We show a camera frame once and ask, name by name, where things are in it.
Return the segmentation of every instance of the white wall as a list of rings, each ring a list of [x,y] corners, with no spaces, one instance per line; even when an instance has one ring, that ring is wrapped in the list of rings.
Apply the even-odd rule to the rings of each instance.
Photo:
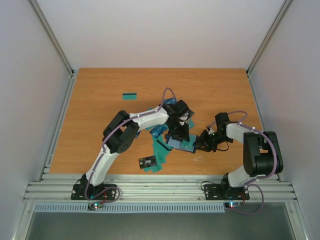
[[[69,79],[27,0],[0,7],[0,239],[36,180]]]
[[[283,0],[38,0],[73,68],[248,68]]]
[[[320,239],[320,1],[295,0],[252,73],[312,239]]]

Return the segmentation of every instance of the black card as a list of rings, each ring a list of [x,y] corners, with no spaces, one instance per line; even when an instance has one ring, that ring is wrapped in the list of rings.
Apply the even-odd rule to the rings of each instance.
[[[153,155],[153,156],[139,158],[139,166],[140,166],[140,169],[157,166],[156,156]]]

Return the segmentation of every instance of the ventilation grille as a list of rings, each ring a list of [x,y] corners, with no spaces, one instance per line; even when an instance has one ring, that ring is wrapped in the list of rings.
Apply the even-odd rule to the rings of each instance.
[[[37,203],[35,212],[55,213],[224,213],[223,203],[105,203],[89,210],[87,203]]]

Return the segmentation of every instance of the wooden table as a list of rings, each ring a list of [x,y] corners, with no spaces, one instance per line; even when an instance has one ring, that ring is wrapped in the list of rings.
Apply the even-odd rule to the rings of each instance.
[[[195,112],[191,134],[200,135],[219,112],[244,110],[249,126],[261,129],[250,84],[244,69],[212,68],[81,68],[64,119],[50,173],[83,174],[95,161],[103,130],[120,110],[139,113],[160,104],[170,87],[178,100]],[[124,92],[136,92],[137,100],[122,100]],[[236,121],[241,113],[230,115]],[[172,150],[163,169],[145,173],[138,158],[153,155],[152,136],[143,130],[131,147],[118,156],[109,174],[222,175],[238,168],[243,146],[230,144],[226,152]]]

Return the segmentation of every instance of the gray wall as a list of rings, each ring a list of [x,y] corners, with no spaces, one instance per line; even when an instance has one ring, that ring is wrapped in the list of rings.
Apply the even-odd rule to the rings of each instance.
[[[39,174],[69,79],[27,0],[0,7],[0,239],[9,239],[28,181]]]
[[[284,0],[38,0],[73,68],[247,68]]]
[[[295,0],[252,73],[312,239],[320,239],[320,1]]]

